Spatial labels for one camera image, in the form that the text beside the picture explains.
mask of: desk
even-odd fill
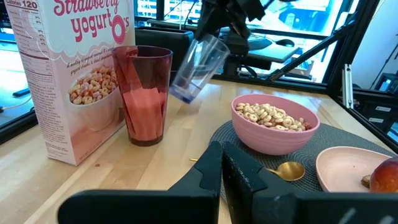
[[[0,223],[56,223],[58,206],[83,189],[168,189],[231,119],[233,98],[250,93],[294,100],[322,123],[387,148],[326,95],[212,80],[191,105],[169,97],[164,139],[156,146],[133,146],[123,127],[78,167],[47,159],[37,126],[0,146]],[[231,223],[224,202],[219,223]]]

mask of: dark gray placemat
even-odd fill
[[[281,163],[287,161],[295,161],[303,164],[305,166],[304,177],[298,181],[289,183],[306,192],[322,191],[317,178],[315,161],[318,154],[324,149],[334,146],[353,146],[380,152],[388,156],[394,156],[392,152],[383,149],[373,142],[327,124],[321,124],[311,140],[309,140],[309,142],[301,150],[284,156],[270,156],[259,153],[247,147],[239,140],[238,136],[236,135],[232,121],[228,121],[218,128],[213,137],[210,139],[210,142],[212,141],[229,141],[247,152],[267,168],[276,169]],[[225,198],[223,186],[221,189],[221,195]]]

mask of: strawberry yogurt o's box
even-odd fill
[[[48,156],[78,165],[122,125],[112,48],[135,45],[132,0],[5,0]]]

